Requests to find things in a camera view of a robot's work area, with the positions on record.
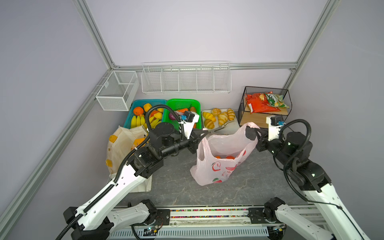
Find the pink plastic grocery bag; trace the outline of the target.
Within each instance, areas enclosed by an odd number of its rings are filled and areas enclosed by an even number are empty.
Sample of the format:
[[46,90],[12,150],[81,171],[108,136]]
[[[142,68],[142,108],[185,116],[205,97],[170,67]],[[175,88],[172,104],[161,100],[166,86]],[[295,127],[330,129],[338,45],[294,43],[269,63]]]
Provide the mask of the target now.
[[229,179],[255,149],[258,140],[246,138],[246,127],[257,128],[253,122],[246,123],[232,135],[211,135],[203,138],[197,149],[197,162],[190,173],[200,186],[222,183]]

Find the yellow snack bag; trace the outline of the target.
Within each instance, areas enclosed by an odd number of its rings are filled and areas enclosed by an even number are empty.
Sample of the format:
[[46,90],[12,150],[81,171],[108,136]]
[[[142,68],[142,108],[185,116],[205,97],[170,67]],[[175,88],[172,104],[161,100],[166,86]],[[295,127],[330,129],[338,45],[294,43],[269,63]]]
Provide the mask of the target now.
[[135,139],[133,144],[132,144],[131,150],[137,148],[145,139],[146,138]]

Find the white canvas tote bag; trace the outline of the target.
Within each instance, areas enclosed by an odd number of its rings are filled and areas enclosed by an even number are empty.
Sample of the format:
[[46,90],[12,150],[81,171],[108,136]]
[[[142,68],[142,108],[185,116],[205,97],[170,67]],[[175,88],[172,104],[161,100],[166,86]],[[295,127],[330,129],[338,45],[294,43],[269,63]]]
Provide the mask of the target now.
[[148,131],[144,127],[136,127],[133,129],[118,127],[109,137],[106,165],[110,173],[110,180],[116,176],[120,164],[131,151],[134,140],[145,138],[147,135]]

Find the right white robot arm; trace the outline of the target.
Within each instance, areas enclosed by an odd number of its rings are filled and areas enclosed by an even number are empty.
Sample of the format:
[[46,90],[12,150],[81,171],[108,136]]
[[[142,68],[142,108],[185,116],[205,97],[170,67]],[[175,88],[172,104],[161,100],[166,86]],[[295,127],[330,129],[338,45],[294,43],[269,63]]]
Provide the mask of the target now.
[[284,123],[281,117],[270,116],[267,124],[267,131],[246,127],[246,137],[257,141],[259,152],[272,154],[289,187],[306,203],[315,205],[330,230],[318,227],[277,197],[267,201],[260,213],[250,209],[248,217],[275,224],[276,227],[269,227],[271,240],[281,240],[287,227],[307,240],[369,239],[339,198],[328,174],[309,159],[313,148],[310,123],[303,119]]

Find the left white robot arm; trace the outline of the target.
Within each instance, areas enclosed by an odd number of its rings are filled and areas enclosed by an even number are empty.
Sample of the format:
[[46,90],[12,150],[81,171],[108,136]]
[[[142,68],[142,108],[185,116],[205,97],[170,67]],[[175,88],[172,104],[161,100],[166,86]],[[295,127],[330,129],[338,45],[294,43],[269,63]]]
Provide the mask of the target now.
[[[161,122],[151,126],[151,113],[159,108],[168,110],[179,124]],[[131,150],[121,162],[116,176],[85,204],[69,207],[64,212],[66,227],[57,236],[61,240],[72,229],[73,240],[106,240],[110,234],[135,224],[152,224],[157,218],[157,208],[150,200],[143,200],[133,207],[116,211],[116,205],[134,188],[143,183],[164,165],[164,159],[176,156],[181,150],[196,153],[198,145],[208,131],[196,129],[200,114],[185,111],[177,114],[167,105],[156,105],[145,115],[148,126],[146,138]]]

